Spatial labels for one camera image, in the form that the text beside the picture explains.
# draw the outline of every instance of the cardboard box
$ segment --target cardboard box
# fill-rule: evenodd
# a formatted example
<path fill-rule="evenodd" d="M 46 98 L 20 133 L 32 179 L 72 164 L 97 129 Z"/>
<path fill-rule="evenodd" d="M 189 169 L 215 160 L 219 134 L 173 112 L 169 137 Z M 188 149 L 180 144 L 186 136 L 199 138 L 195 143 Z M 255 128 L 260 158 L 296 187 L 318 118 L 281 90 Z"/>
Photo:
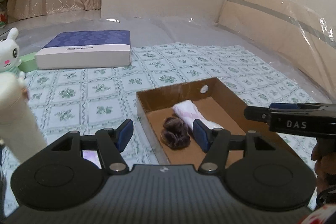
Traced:
<path fill-rule="evenodd" d="M 204 85 L 209 90 L 202 94 L 200 90 Z M 171 150 L 160 138 L 163 122 L 174 115 L 171 107 L 185 100 L 194 102 L 207 120 L 220 124 L 231 134 L 244 135 L 248 130 L 255 130 L 296 155 L 277 133 L 268 130 L 267 124 L 246 120 L 244 109 L 247 105 L 219 79 L 210 78 L 137 92 L 137 114 L 160 164 L 193 164 L 197 169 L 205 157 L 193 138 L 190 145 L 181 150 Z M 242 157 L 242 151 L 230 151 L 227 166 Z"/>
<path fill-rule="evenodd" d="M 35 55 L 39 69 L 109 68 L 131 64 L 129 31 L 63 32 Z"/>

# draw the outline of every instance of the gray stripe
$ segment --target gray stripe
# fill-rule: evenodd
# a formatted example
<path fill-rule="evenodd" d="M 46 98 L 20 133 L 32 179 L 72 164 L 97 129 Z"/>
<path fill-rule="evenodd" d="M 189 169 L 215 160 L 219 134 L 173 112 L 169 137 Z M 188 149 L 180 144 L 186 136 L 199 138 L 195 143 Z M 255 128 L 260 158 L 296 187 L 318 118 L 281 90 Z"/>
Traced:
<path fill-rule="evenodd" d="M 306 23 L 303 23 L 299 20 L 295 20 L 294 18 L 292 18 L 288 15 L 285 15 L 285 14 L 280 13 L 278 11 L 275 11 L 273 9 L 270 9 L 270 8 L 267 8 L 267 7 L 264 7 L 264 6 L 246 1 L 246 0 L 227 0 L 227 1 L 237 3 L 237 4 L 240 4 L 240 5 L 246 6 L 246 7 L 250 7 L 252 9 L 259 10 L 259 11 L 264 12 L 266 14 L 269 14 L 271 16 L 282 19 L 282 20 L 284 20 L 288 23 L 291 23 L 291 24 L 293 24 L 297 27 L 301 27 L 304 31 L 309 32 L 312 35 L 314 35 L 315 37 L 321 39 L 322 41 L 324 41 L 328 44 L 330 44 L 329 37 L 324 35 L 321 31 L 318 31 L 318 30 L 314 29 L 313 27 L 311 27 L 311 26 L 307 25 Z"/>

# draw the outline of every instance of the white cylinder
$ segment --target white cylinder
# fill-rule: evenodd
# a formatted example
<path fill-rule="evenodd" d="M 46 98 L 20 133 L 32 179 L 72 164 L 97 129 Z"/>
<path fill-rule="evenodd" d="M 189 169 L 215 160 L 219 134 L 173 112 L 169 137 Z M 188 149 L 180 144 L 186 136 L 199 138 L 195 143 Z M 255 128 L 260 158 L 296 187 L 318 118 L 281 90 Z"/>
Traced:
<path fill-rule="evenodd" d="M 47 146 L 12 73 L 0 73 L 0 137 L 23 163 Z"/>

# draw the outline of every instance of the fuzzy brown object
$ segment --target fuzzy brown object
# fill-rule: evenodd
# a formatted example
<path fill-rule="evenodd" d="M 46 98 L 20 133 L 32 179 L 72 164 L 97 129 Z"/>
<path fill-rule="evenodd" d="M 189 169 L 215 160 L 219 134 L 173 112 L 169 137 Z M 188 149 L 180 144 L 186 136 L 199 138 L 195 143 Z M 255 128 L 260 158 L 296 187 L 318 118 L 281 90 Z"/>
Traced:
<path fill-rule="evenodd" d="M 180 118 L 169 117 L 163 123 L 161 138 L 171 149 L 182 149 L 190 145 L 188 126 Z"/>

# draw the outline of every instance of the rolled cloth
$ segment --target rolled cloth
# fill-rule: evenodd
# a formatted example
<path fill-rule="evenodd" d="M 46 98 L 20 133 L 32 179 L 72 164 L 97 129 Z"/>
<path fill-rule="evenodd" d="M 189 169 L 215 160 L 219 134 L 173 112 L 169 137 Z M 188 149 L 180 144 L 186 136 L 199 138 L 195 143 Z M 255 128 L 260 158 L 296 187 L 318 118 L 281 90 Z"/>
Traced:
<path fill-rule="evenodd" d="M 206 120 L 206 118 L 203 117 L 194 103 L 190 100 L 173 105 L 173 110 L 175 114 L 190 127 L 191 130 L 193 129 L 194 120 L 196 119 L 199 119 L 209 129 L 223 128 L 215 122 Z"/>

